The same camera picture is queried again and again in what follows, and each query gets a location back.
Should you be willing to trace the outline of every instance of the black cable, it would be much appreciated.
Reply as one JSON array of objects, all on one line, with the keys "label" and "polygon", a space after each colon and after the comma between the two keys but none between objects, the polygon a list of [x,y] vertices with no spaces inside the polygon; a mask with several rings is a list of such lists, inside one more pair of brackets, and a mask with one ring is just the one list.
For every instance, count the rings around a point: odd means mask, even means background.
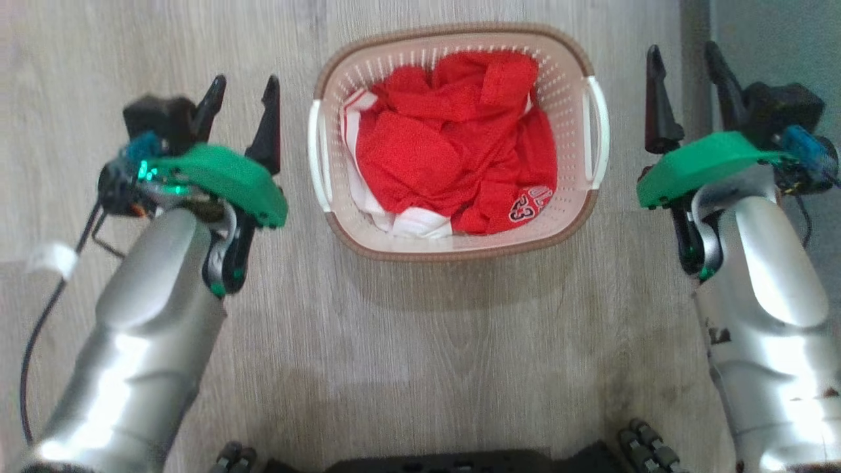
[{"label": "black cable", "polygon": [[[82,252],[82,249],[85,247],[85,243],[87,242],[87,238],[91,234],[91,230],[93,229],[94,221],[97,218],[97,214],[99,213],[102,205],[97,202],[93,205],[91,209],[91,214],[87,218],[87,223],[85,224],[84,230],[82,230],[82,234],[79,236],[79,241],[76,243],[76,254]],[[32,360],[32,352],[35,348],[35,342],[38,341],[38,336],[41,333],[41,329],[44,327],[44,324],[47,322],[47,317],[50,316],[50,312],[52,312],[53,307],[55,307],[56,303],[58,302],[59,298],[61,297],[61,292],[64,291],[64,288],[67,286],[67,281],[62,279],[59,281],[56,289],[53,291],[52,295],[50,296],[49,302],[47,302],[46,307],[44,307],[44,311],[41,312],[41,316],[38,318],[38,321],[35,323],[35,326],[32,328],[32,332],[29,334],[29,341],[26,343],[26,349],[24,350],[24,359],[20,364],[20,385],[19,385],[19,406],[20,406],[20,425],[21,428],[24,430],[24,438],[26,438],[26,444],[32,444],[32,430],[29,428],[29,413],[26,409],[26,391],[27,391],[27,384],[29,378],[29,362]]]},{"label": "black cable", "polygon": [[841,189],[841,183],[839,183],[839,182],[838,182],[838,178],[834,178],[833,176],[830,176],[830,175],[829,175],[829,173],[827,173],[826,171],[824,171],[824,172],[823,172],[823,176],[824,176],[827,180],[829,180],[829,182],[833,183],[833,185],[834,185],[835,187],[837,187],[837,188]]},{"label": "black cable", "polygon": [[803,197],[799,194],[794,194],[794,199],[797,201],[797,206],[800,207],[800,213],[803,214],[803,220],[806,221],[806,235],[803,236],[803,248],[809,246],[809,240],[812,239],[812,218],[806,210],[806,204],[803,202]]},{"label": "black cable", "polygon": [[97,220],[97,224],[95,226],[93,226],[93,233],[91,234],[91,240],[94,243],[96,243],[97,245],[99,245],[99,247],[101,247],[106,252],[111,253],[111,256],[114,256],[118,259],[125,259],[125,253],[123,253],[120,250],[118,250],[117,248],[111,246],[109,243],[106,243],[103,240],[100,240],[99,237],[98,237],[99,229],[101,229],[103,227],[103,223],[105,223],[105,217],[107,217],[107,216],[108,216],[108,214],[105,213],[105,212],[103,212],[99,216],[99,219]]}]

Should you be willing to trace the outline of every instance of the white plastic basket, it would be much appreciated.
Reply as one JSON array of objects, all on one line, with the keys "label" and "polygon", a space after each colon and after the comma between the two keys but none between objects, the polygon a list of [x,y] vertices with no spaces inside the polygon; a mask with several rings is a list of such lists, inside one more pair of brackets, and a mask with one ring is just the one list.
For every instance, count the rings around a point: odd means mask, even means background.
[{"label": "white plastic basket", "polygon": [[[533,221],[487,236],[437,239],[390,236],[354,204],[348,187],[348,150],[340,107],[399,66],[432,69],[465,50],[515,50],[539,64],[537,101],[546,112],[558,157],[558,188]],[[557,244],[593,210],[610,150],[607,105],[581,47],[556,29],[535,24],[470,24],[420,29],[359,41],[337,52],[315,87],[309,111],[309,170],[315,197],[333,231],[349,247],[375,259],[443,261],[485,258]]]}]

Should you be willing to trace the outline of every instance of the wooden floor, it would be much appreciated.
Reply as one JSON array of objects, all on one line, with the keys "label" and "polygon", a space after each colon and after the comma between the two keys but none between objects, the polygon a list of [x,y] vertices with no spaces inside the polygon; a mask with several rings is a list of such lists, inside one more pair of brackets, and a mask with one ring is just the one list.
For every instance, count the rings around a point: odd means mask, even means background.
[{"label": "wooden floor", "polygon": [[[253,136],[269,74],[283,87],[291,213],[262,233],[246,289],[227,306],[203,390],[167,465],[204,472],[231,438],[304,470],[350,457],[527,447],[560,458],[649,420],[693,471],[733,447],[706,373],[701,329],[665,212],[639,210],[644,57],[662,47],[678,120],[707,131],[698,62],[703,2],[671,0],[69,3],[4,1],[0,173],[0,447],[22,447],[20,354],[56,276],[24,274],[39,242],[71,242],[99,168],[125,142],[142,93],[194,98],[218,72],[213,141]],[[589,53],[611,111],[612,156],[595,213],[563,245],[453,264],[375,263],[333,237],[309,183],[306,116],[321,67],[349,41],[409,27],[537,21]],[[128,247],[139,224],[105,232]],[[92,325],[116,262],[91,247],[38,345],[39,431]]]}]

